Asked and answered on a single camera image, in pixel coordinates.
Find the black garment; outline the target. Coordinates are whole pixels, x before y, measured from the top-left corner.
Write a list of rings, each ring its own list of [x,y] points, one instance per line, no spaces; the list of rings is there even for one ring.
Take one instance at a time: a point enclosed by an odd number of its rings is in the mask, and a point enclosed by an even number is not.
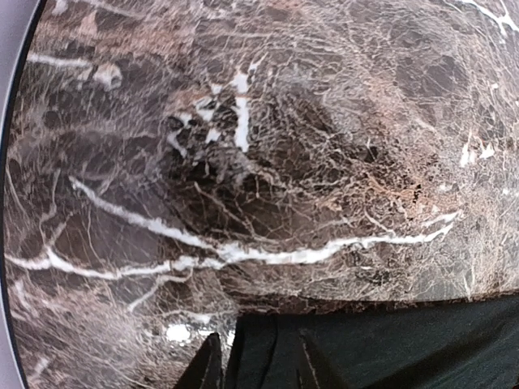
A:
[[[334,388],[514,388],[518,300],[238,319],[228,388],[298,388],[299,334],[311,336]]]

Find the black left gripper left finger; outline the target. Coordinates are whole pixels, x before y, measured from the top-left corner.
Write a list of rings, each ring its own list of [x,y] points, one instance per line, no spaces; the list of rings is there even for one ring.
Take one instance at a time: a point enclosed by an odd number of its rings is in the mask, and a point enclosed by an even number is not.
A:
[[[222,388],[220,336],[213,332],[200,346],[174,389],[220,389]]]

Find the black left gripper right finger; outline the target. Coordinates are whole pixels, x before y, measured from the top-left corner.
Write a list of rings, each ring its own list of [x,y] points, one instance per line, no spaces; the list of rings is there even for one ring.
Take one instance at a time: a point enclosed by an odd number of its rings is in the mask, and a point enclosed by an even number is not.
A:
[[[299,339],[301,348],[298,363],[298,387],[334,388],[337,383],[331,366],[315,341],[304,331],[299,334]]]

